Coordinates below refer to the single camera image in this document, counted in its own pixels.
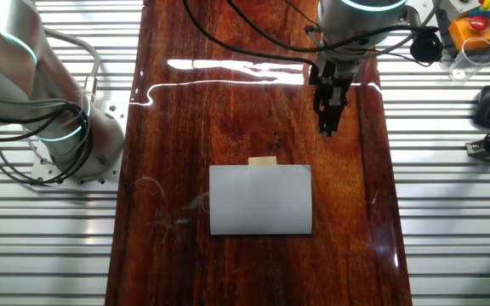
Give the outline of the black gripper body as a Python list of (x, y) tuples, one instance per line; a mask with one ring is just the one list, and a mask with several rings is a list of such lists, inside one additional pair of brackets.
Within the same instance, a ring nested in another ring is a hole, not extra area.
[(310, 85), (329, 85), (347, 92), (358, 72), (358, 61), (339, 61), (317, 57), (309, 75)]

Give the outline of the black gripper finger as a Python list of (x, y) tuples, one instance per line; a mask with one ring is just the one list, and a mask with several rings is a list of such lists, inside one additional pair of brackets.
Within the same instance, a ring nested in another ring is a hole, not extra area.
[(318, 131), (325, 137), (333, 137), (339, 128), (342, 110), (322, 110), (318, 115)]
[(346, 88), (318, 86), (314, 94), (313, 109), (315, 112), (344, 109), (348, 105)]

